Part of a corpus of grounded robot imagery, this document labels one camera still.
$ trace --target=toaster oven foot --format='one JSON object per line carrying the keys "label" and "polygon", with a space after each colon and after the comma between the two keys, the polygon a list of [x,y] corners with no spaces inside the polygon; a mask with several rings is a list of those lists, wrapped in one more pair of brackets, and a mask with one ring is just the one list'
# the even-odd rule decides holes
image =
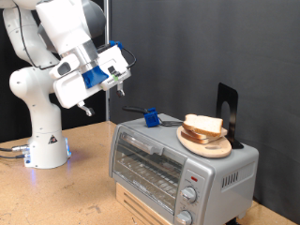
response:
{"label": "toaster oven foot", "polygon": [[226,225],[241,225],[238,222],[236,222],[236,218],[233,218],[229,222],[226,223]]}

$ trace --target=toast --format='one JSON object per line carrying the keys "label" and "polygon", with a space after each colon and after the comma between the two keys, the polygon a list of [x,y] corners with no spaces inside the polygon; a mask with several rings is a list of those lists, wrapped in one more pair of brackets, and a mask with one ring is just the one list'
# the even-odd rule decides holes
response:
{"label": "toast", "polygon": [[[193,138],[196,138],[196,139],[200,139],[200,140],[212,138],[211,136],[207,136],[207,135],[204,135],[204,134],[196,133],[195,131],[191,131],[191,130],[188,130],[188,129],[185,129],[185,132],[189,136],[191,136]],[[227,129],[222,128],[220,137],[225,137],[226,135],[227,135]]]}
{"label": "toast", "polygon": [[189,140],[191,142],[201,143],[201,144],[206,144],[206,143],[213,142],[213,141],[215,141],[215,140],[217,140],[217,139],[219,139],[221,137],[224,137],[226,134],[227,134],[227,130],[224,129],[224,128],[221,131],[220,137],[210,137],[210,136],[206,136],[206,135],[202,135],[202,134],[197,134],[194,131],[190,131],[190,130],[187,130],[187,129],[183,129],[181,131],[181,137],[183,137],[183,138],[185,138],[185,139],[187,139],[187,140]]}
{"label": "toast", "polygon": [[223,126],[223,120],[204,115],[188,114],[186,121],[182,124],[184,129],[194,131],[199,134],[219,137]]}

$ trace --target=red indicator light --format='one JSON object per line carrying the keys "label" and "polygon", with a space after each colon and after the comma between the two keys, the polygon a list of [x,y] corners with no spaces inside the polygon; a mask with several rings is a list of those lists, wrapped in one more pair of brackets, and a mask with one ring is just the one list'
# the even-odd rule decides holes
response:
{"label": "red indicator light", "polygon": [[195,177],[190,177],[193,181],[195,181],[195,182],[197,182],[198,181],[198,179],[197,178],[195,178]]}

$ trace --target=wooden base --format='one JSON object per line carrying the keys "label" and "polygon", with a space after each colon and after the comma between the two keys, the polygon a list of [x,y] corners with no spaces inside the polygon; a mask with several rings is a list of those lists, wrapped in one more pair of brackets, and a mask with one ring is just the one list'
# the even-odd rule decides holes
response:
{"label": "wooden base", "polygon": [[170,222],[131,194],[119,183],[116,183],[116,200],[145,225],[171,225]]}

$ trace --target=wooden table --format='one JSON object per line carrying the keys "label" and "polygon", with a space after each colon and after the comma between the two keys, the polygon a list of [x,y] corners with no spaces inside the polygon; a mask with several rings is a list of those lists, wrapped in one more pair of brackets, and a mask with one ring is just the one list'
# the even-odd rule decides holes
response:
{"label": "wooden table", "polygon": [[[25,168],[22,159],[0,158],[0,224],[142,224],[115,199],[115,183],[109,177],[114,128],[114,123],[103,122],[64,130],[72,157],[59,168]],[[26,141],[5,142],[0,147]],[[238,221],[243,225],[295,224],[255,202]]]}

